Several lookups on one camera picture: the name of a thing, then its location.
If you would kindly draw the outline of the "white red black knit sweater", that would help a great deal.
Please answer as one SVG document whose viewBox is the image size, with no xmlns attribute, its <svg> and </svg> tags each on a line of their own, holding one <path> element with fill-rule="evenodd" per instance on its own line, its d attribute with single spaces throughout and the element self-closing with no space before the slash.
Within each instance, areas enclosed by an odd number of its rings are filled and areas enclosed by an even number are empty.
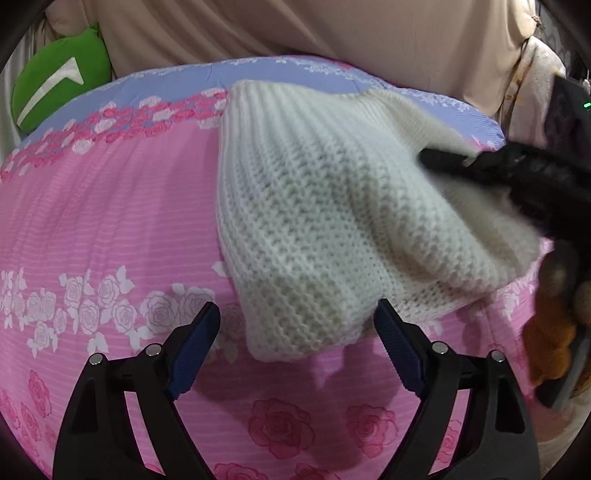
<svg viewBox="0 0 591 480">
<path fill-rule="evenodd" d="M 534 227 L 496 194 L 427 172 L 427 147 L 476 152 L 392 91 L 231 87 L 216 221 L 254 358 L 355 343 L 381 299 L 423 323 L 528 272 L 540 255 Z"/>
</svg>

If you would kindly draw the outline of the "floral cream hanging cloth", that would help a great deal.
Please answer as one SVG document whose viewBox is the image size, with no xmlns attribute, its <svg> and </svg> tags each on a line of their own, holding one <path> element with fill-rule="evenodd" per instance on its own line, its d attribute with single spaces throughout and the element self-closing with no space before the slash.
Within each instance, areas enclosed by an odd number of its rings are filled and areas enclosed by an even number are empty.
<svg viewBox="0 0 591 480">
<path fill-rule="evenodd" d="M 499 124 L 507 139 L 547 145 L 544 125 L 554 78 L 565 74 L 563 62 L 542 40 L 531 37 L 525 43 L 499 110 Z"/>
</svg>

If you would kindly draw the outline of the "beige draped curtain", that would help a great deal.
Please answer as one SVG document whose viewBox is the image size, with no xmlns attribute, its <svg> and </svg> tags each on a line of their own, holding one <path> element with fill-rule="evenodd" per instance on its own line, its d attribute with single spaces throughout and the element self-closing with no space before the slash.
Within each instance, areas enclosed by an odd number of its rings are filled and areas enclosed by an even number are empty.
<svg viewBox="0 0 591 480">
<path fill-rule="evenodd" d="M 117 76 L 304 54 L 493 115 L 536 29 L 530 1 L 56 1 L 36 43 L 97 25 Z"/>
</svg>

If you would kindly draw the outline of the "brown plush toy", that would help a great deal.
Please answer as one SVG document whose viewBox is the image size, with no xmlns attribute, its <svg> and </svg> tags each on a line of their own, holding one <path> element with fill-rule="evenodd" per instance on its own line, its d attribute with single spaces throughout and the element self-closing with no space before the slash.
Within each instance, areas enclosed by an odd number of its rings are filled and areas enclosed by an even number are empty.
<svg viewBox="0 0 591 480">
<path fill-rule="evenodd" d="M 522 330 L 531 383 L 538 387 L 563 377 L 570 368 L 570 345 L 577 332 L 566 301 L 569 262 L 553 250 L 541 262 L 533 316 Z"/>
</svg>

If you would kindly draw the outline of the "pink floral bed sheet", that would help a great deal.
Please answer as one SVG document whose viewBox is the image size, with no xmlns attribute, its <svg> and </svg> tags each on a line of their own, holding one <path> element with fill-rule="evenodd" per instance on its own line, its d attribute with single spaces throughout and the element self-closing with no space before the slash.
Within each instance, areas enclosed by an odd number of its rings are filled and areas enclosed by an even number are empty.
<svg viewBox="0 0 591 480">
<path fill-rule="evenodd" d="M 384 82 L 317 58 L 152 70 L 62 107 L 1 170 L 1 414 L 45 473 L 94 353 L 131 356 L 206 301 L 221 331 L 177 401 L 218 479 L 375 479 L 417 408 L 378 339 L 294 364 L 249 355 L 214 222 L 217 120 L 242 79 Z"/>
</svg>

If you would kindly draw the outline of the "green round plush pillow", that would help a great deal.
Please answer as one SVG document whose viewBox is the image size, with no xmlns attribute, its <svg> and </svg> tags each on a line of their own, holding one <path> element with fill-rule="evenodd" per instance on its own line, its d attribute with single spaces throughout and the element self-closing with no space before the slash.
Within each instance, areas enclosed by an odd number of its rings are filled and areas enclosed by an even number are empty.
<svg viewBox="0 0 591 480">
<path fill-rule="evenodd" d="M 112 67 L 100 27 L 41 48 L 17 77 L 11 113 L 18 129 L 30 134 L 74 98 L 111 81 Z"/>
</svg>

